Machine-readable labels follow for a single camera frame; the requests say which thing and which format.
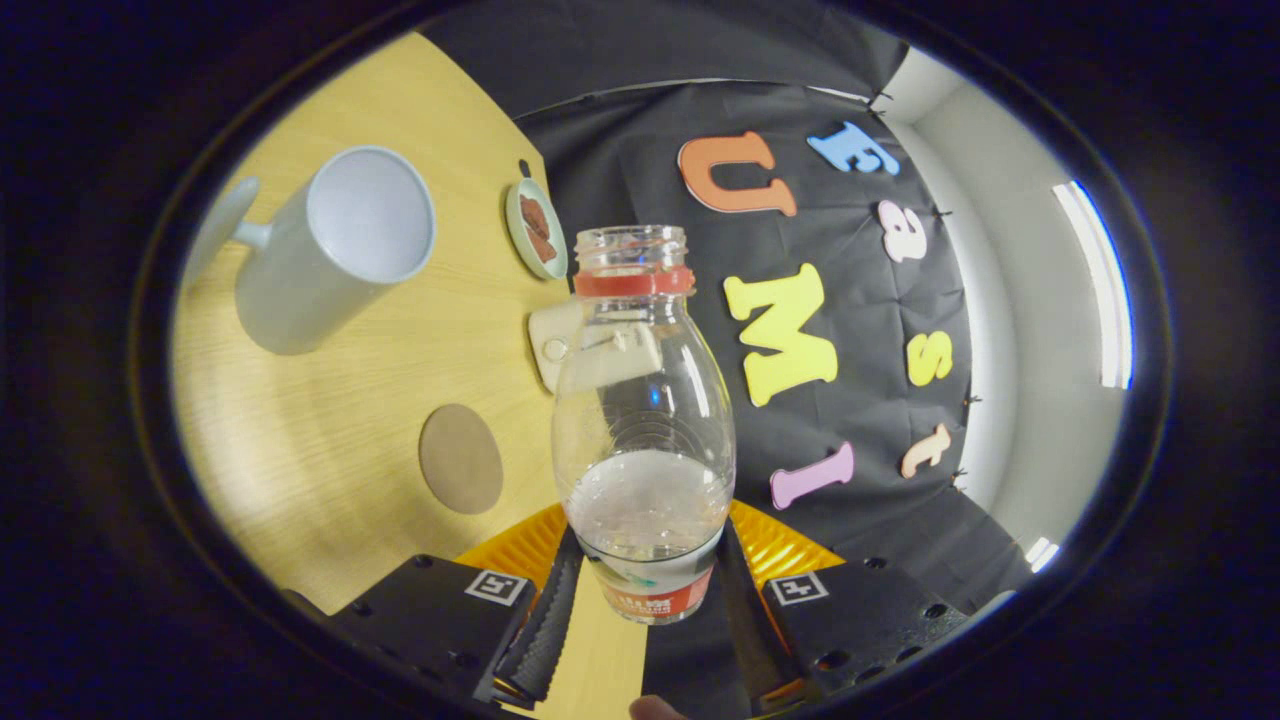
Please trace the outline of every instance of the water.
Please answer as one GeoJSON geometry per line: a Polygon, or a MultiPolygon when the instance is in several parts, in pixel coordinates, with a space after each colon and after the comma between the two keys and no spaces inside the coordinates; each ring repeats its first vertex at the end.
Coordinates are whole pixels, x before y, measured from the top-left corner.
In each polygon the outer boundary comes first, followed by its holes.
{"type": "Polygon", "coordinates": [[[685,555],[724,524],[732,486],[701,462],[636,450],[595,465],[566,502],[568,521],[596,550],[632,561],[685,555]]]}

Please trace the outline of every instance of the white mug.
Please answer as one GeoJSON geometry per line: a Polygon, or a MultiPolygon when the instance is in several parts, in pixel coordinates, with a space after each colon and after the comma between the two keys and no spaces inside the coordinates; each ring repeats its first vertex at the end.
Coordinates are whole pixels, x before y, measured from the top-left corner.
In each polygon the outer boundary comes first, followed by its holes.
{"type": "Polygon", "coordinates": [[[244,332],[280,355],[310,352],[366,305],[426,265],[435,206],[408,160],[372,145],[334,155],[266,225],[246,223],[247,178],[210,210],[183,284],[228,240],[253,249],[236,279],[244,332]]]}

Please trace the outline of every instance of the bottle neck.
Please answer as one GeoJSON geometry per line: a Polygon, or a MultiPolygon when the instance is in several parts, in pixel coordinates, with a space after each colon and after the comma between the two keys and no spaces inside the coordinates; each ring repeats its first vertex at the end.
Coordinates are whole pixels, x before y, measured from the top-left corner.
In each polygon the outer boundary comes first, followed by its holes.
{"type": "Polygon", "coordinates": [[[623,225],[577,233],[579,297],[609,305],[669,302],[694,288],[685,266],[685,231],[671,225],[623,225]]]}

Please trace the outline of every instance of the small plate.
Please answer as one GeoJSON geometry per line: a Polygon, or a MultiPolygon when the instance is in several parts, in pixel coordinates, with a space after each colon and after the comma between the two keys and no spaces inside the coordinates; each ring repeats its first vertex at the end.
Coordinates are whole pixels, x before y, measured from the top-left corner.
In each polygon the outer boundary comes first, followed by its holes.
{"type": "Polygon", "coordinates": [[[541,187],[530,178],[513,184],[507,191],[507,234],[516,243],[520,259],[540,278],[558,279],[568,272],[568,251],[564,249],[564,231],[559,227],[556,208],[541,187]],[[545,219],[548,237],[538,237],[525,219],[525,211],[536,205],[545,219]]]}

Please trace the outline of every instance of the bottle label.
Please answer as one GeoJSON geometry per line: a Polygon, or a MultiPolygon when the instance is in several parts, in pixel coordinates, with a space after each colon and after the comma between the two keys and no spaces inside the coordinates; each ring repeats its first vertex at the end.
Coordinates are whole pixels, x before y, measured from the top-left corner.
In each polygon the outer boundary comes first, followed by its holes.
{"type": "Polygon", "coordinates": [[[581,536],[577,541],[613,607],[626,615],[667,618],[701,602],[716,565],[716,544],[723,533],[721,528],[709,541],[678,557],[648,562],[600,552],[581,536]]]}

